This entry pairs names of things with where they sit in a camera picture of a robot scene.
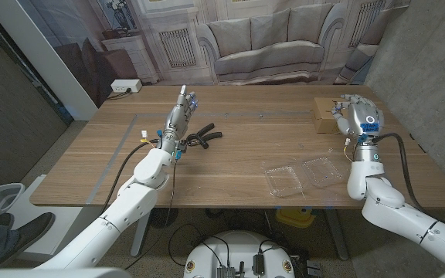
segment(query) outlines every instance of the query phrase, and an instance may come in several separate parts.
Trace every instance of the power outlet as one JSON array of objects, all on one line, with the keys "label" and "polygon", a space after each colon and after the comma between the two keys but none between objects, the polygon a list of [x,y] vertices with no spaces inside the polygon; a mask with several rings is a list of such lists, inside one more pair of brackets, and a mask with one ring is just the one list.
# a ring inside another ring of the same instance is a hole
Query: power outlet
[{"label": "power outlet", "polygon": [[132,93],[136,93],[142,88],[142,83],[140,80],[115,80],[111,84],[111,88],[115,93],[124,93],[128,88],[131,89]]}]

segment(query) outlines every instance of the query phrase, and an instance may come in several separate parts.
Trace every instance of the radiator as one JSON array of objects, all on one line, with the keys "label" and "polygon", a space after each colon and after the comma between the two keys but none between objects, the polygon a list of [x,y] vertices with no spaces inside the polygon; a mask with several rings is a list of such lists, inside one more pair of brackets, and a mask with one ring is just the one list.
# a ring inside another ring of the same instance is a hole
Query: radiator
[{"label": "radiator", "polygon": [[171,67],[196,65],[195,54],[193,53],[187,28],[160,32],[159,35]]},{"label": "radiator", "polygon": [[375,17],[379,15],[386,0],[378,0],[374,2],[363,3],[360,6],[360,13],[358,14],[358,20],[356,21],[355,31],[353,37],[349,43],[349,47],[356,47],[363,35],[369,30],[370,25],[374,22]]}]

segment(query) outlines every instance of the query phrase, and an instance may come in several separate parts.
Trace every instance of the white robotic arm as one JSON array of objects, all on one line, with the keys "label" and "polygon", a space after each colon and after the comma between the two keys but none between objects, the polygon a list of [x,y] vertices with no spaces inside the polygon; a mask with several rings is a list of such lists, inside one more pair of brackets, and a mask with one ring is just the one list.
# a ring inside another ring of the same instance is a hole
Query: white robotic arm
[{"label": "white robotic arm", "polygon": [[[340,131],[358,139],[348,193],[355,200],[365,199],[362,214],[378,227],[421,245],[445,263],[445,224],[405,203],[403,194],[382,177],[376,138],[382,130],[384,117],[375,104],[358,95],[342,96],[348,102],[337,103],[332,113]],[[348,119],[341,109],[348,108]]]},{"label": "white robotic arm", "polygon": [[162,189],[169,179],[163,167],[169,167],[175,160],[174,154],[181,150],[180,141],[197,106],[195,93],[187,95],[183,86],[177,104],[168,115],[157,148],[150,150],[138,163],[134,175],[120,187],[113,204],[61,252],[36,269],[95,266],[129,225],[154,208],[157,190]]}]

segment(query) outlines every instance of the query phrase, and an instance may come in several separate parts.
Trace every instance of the cardboard box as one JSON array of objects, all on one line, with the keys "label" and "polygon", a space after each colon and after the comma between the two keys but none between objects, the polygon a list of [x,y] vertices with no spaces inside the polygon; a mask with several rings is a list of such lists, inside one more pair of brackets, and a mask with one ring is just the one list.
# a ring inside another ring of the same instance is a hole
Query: cardboard box
[{"label": "cardboard box", "polygon": [[[314,123],[317,133],[335,134],[339,133],[338,124],[336,119],[332,116],[331,110],[337,102],[345,102],[345,99],[338,98],[326,98],[315,97],[312,106],[312,122]],[[343,115],[348,116],[348,111],[343,110]]]}]

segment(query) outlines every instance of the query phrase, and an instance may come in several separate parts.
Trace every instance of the concrete wall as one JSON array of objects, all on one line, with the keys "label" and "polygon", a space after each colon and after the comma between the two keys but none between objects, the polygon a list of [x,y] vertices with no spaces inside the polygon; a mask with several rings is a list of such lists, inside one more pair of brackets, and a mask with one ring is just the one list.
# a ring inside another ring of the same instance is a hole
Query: concrete wall
[{"label": "concrete wall", "polygon": [[391,19],[365,84],[445,171],[445,1]]}]

